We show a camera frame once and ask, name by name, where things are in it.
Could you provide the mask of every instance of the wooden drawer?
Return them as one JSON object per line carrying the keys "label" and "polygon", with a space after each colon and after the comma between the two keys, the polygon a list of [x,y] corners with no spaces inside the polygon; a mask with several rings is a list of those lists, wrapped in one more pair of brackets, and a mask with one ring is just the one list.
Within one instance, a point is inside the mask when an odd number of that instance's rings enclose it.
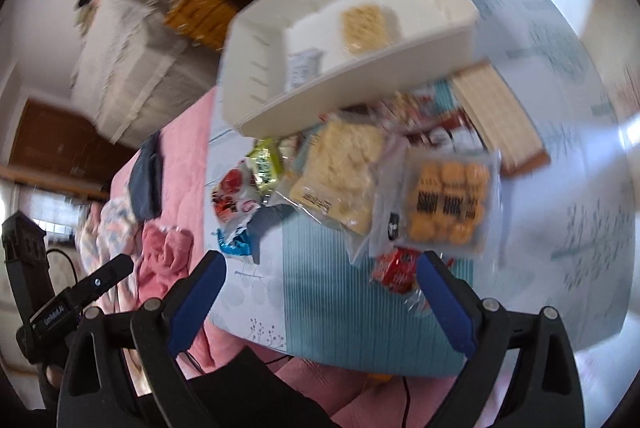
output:
{"label": "wooden drawer", "polygon": [[209,47],[222,47],[226,37],[226,28],[236,12],[236,8],[231,4],[219,5],[197,26],[191,36],[194,40]]}
{"label": "wooden drawer", "polygon": [[188,0],[180,13],[196,27],[222,0]]}
{"label": "wooden drawer", "polygon": [[193,24],[181,12],[170,14],[164,24],[173,29],[178,34],[190,36],[193,31]]}

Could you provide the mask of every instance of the black cable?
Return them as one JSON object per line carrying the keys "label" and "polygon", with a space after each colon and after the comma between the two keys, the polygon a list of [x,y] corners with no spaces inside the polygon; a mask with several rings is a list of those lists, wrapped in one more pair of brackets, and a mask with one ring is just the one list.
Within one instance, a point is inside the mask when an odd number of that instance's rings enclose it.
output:
{"label": "black cable", "polygon": [[404,384],[404,394],[406,395],[404,415],[402,416],[402,428],[406,428],[406,420],[409,417],[409,407],[411,406],[411,394],[409,394],[409,384],[406,382],[405,376],[402,376],[402,384]]}
{"label": "black cable", "polygon": [[198,362],[198,360],[194,357],[193,354],[191,354],[188,350],[184,351],[184,355],[187,356],[187,359],[190,361],[190,363],[195,367],[195,369],[200,372],[201,375],[204,376],[205,372],[202,369],[202,367],[200,366],[200,363]]}
{"label": "black cable", "polygon": [[269,363],[265,363],[265,364],[266,364],[266,365],[270,365],[270,364],[272,364],[272,363],[277,363],[278,361],[282,361],[282,360],[283,360],[283,359],[285,359],[285,358],[289,358],[290,360],[292,360],[292,359],[293,359],[293,356],[289,356],[289,355],[287,355],[287,354],[286,354],[286,355],[284,355],[284,356],[281,356],[281,357],[279,357],[279,358],[276,358],[275,360],[270,361]]}
{"label": "black cable", "polygon": [[54,252],[61,254],[69,261],[69,264],[71,264],[71,271],[74,272],[74,280],[76,280],[76,283],[78,283],[78,274],[76,273],[76,266],[74,265],[74,262],[71,260],[69,255],[66,254],[64,251],[62,251],[62,249],[51,248],[51,249],[47,249],[47,257],[49,256],[49,253],[54,253]]}

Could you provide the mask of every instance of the white plastic tray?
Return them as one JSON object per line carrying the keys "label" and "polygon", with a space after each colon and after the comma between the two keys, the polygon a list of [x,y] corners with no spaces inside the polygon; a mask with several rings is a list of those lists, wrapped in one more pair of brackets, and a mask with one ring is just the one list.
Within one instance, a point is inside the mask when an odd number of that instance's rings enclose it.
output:
{"label": "white plastic tray", "polygon": [[[378,4],[392,44],[358,57],[340,14]],[[284,136],[318,116],[375,100],[472,61],[478,10],[470,0],[256,0],[233,20],[222,74],[225,119],[241,134]],[[318,48],[319,76],[285,91],[288,56]]]}

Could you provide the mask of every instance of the wooden door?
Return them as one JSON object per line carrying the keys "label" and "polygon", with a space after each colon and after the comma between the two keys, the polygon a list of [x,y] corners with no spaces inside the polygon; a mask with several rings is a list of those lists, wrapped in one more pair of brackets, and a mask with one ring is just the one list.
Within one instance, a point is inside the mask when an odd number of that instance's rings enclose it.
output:
{"label": "wooden door", "polygon": [[106,185],[134,153],[100,137],[82,116],[27,100],[9,164]]}

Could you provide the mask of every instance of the dark blue cloth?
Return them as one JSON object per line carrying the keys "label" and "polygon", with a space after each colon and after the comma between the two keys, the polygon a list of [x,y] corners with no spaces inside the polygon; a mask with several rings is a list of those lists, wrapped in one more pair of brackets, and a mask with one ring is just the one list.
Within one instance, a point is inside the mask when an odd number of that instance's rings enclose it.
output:
{"label": "dark blue cloth", "polygon": [[140,156],[129,177],[131,207],[136,219],[145,222],[162,214],[162,155],[160,132],[140,147]]}

